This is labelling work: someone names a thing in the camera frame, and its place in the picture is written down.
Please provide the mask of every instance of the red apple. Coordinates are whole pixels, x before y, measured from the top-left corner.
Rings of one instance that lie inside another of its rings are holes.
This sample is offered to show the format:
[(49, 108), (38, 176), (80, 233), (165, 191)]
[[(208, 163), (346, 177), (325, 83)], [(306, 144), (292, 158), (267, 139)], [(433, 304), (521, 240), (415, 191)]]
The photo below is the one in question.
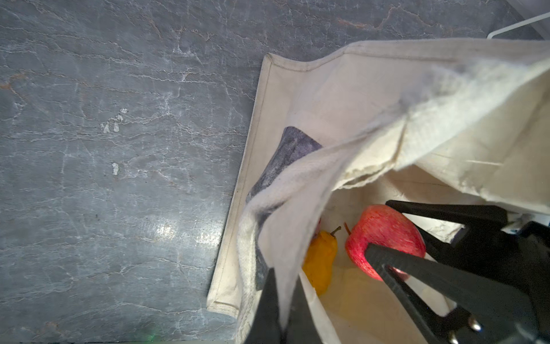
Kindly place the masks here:
[(380, 275), (365, 259), (369, 243), (390, 247), (424, 258), (426, 245), (414, 223), (387, 205), (370, 205), (345, 242), (349, 258), (363, 272), (381, 281)]

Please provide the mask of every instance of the marble surface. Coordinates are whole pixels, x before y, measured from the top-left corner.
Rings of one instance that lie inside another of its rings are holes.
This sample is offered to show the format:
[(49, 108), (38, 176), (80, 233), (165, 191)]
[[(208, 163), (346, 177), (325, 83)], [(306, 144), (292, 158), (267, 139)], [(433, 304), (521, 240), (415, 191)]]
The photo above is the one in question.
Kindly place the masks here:
[(0, 340), (231, 338), (205, 301), (263, 55), (521, 19), (502, 0), (1, 1)]

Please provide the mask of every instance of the canvas tote bag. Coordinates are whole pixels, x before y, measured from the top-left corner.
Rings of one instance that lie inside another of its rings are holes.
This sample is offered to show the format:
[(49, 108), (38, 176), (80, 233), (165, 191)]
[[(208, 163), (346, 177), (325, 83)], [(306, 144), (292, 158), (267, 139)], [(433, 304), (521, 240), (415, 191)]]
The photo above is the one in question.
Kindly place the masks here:
[[(357, 42), (306, 63), (268, 54), (207, 309), (238, 317), (244, 341), (273, 267), (283, 327), (301, 278), (323, 342), (424, 342), (391, 291), (349, 261), (342, 231), (316, 296), (301, 265), (318, 221), (354, 225), (388, 199), (550, 214), (549, 69), (542, 41)], [(443, 240), (458, 229), (413, 221)]]

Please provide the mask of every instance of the fabric edge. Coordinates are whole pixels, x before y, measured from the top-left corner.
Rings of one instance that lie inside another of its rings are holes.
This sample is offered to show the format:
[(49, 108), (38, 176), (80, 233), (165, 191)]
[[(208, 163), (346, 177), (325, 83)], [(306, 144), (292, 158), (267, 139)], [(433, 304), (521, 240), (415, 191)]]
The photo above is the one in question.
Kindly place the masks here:
[(239, 314), (239, 308), (216, 301), (218, 297), (218, 290), (221, 285), (221, 280), (223, 276), (224, 265), (227, 260), (227, 255), (229, 253), (230, 243), (234, 235), (237, 234), (238, 230), (238, 208), (240, 203), (246, 197), (243, 193), (244, 189), (244, 180), (249, 168), (250, 163), (250, 152), (247, 153), (247, 149), (252, 144), (256, 138), (256, 129), (259, 126), (261, 118), (261, 109), (263, 105), (263, 99), (267, 89), (267, 80), (269, 79), (269, 74), (271, 70), (271, 65), (273, 60), (270, 57), (270, 54), (266, 54), (263, 58), (262, 68), (260, 70), (260, 76), (258, 78), (258, 86), (256, 89), (256, 96), (254, 101), (254, 107), (252, 109), (252, 116), (250, 119), (250, 125), (248, 130), (248, 137), (246, 139), (243, 160), (241, 161), (241, 166), (239, 168), (239, 174), (237, 176), (237, 182), (235, 189), (233, 191), (233, 196), (231, 199), (231, 204), (229, 206), (227, 221), (225, 223), (225, 228), (222, 234), (222, 241), (218, 251), (218, 257), (216, 258), (216, 266), (214, 267), (214, 274), (212, 276), (212, 281), (210, 288), (208, 290), (208, 295), (206, 297), (206, 310), (230, 315), (234, 318)]
[[(268, 53), (267, 55), (272, 60), (273, 64), (275, 64), (278, 67), (288, 69), (288, 70), (294, 70), (296, 72), (309, 72), (313, 69), (316, 69), (320, 66), (322, 66), (325, 63), (328, 63), (344, 54), (359, 54), (362, 56), (370, 56), (370, 57), (384, 57), (384, 58), (403, 58), (403, 59), (424, 59), (424, 60), (430, 60), (430, 61), (455, 61), (463, 58), (463, 54), (466, 53), (466, 51), (458, 51), (458, 55), (456, 52), (448, 52), (447, 55), (441, 55), (439, 57), (434, 57), (433, 52), (427, 51), (426, 47), (424, 45), (437, 45), (441, 44), (441, 42), (449, 43), (453, 46), (457, 46), (457, 44), (461, 45), (463, 43), (467, 43), (468, 45), (471, 45), (473, 42), (476, 45), (486, 45), (487, 40), (486, 39), (477, 39), (477, 38), (446, 38), (446, 39), (425, 39), (425, 40), (400, 40), (400, 41), (358, 41), (350, 43), (334, 52), (332, 52), (329, 55), (326, 55), (322, 58), (313, 60), (313, 61), (296, 61), (293, 59), (285, 58), (273, 53)], [(511, 50), (517, 50), (517, 44), (518, 42), (520, 44), (524, 44), (525, 46), (539, 46), (541, 48), (541, 51), (547, 50), (550, 48), (547, 42), (544, 41), (512, 41), (512, 40), (494, 40), (491, 41), (491, 44), (494, 45), (497, 49), (502, 49), (503, 47), (506, 47), (508, 45), (513, 44), (514, 46), (511, 46)], [(408, 47), (407, 49), (402, 48), (396, 48), (393, 51), (388, 52), (389, 48), (392, 46), (402, 46), (402, 45), (417, 45), (414, 47), (414, 51), (410, 53), (411, 47)]]

